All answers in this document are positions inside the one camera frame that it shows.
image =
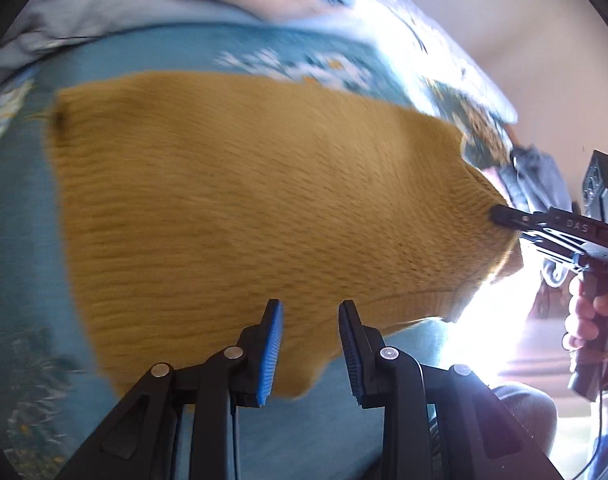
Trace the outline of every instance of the mustard knit sweater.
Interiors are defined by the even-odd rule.
[[[72,290],[118,391],[285,306],[274,391],[340,352],[337,307],[454,319],[515,238],[454,126],[312,84],[150,72],[58,96],[50,153]]]

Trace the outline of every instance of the black cable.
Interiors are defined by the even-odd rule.
[[[600,447],[602,446],[602,424],[604,421],[604,416],[602,415],[602,410],[604,408],[604,390],[602,388],[602,381],[604,380],[604,372],[606,371],[606,364],[602,365],[602,373],[600,373],[599,375],[599,382],[598,382],[598,386],[599,386],[599,391],[600,391],[600,402],[599,402],[599,415],[598,415],[598,433],[597,433],[597,443],[595,444],[595,451],[593,451],[593,456],[591,456],[591,459],[587,462],[587,464],[582,468],[582,470],[576,474],[573,478],[571,478],[571,480],[577,480],[578,478],[580,478],[580,476],[582,476],[588,468],[590,468],[591,465],[593,465],[593,462],[595,462],[595,459],[597,458],[598,453],[600,452]]]
[[[231,415],[233,418],[233,464],[235,466],[235,480],[241,480],[241,463],[239,460],[239,409],[232,407]]]

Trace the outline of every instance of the finger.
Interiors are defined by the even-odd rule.
[[[597,325],[588,319],[581,319],[576,316],[568,316],[564,323],[566,331],[575,337],[592,341],[600,333]]]
[[[581,296],[573,296],[568,302],[568,312],[572,316],[582,319],[593,319],[595,317],[595,309],[593,303]]]
[[[593,307],[598,314],[608,316],[608,294],[595,298],[593,300]]]
[[[581,296],[584,293],[584,282],[580,280],[578,274],[568,284],[568,291],[571,293],[571,296]]]
[[[577,350],[584,346],[585,341],[577,338],[574,335],[566,334],[562,339],[562,346],[566,350]]]

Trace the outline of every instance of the person's knee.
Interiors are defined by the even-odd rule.
[[[553,399],[540,390],[519,383],[499,386],[494,392],[540,449],[549,455],[558,428],[558,407]]]

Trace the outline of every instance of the floral pattern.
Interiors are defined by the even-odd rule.
[[[28,330],[0,342],[0,447],[26,480],[56,476],[78,442],[57,429],[70,374],[83,370],[74,359],[53,356],[50,329]]]
[[[485,170],[510,163],[512,142],[497,117],[444,83],[423,79],[423,87],[437,117],[455,124],[464,134],[462,154],[469,164]]]
[[[317,82],[333,90],[368,94],[375,88],[373,74],[343,54],[323,53],[305,56],[299,61],[285,62],[269,48],[244,56],[222,52],[215,62],[249,74],[270,77],[277,81]]]
[[[0,88],[0,138],[32,88],[34,73],[33,68],[25,70]]]

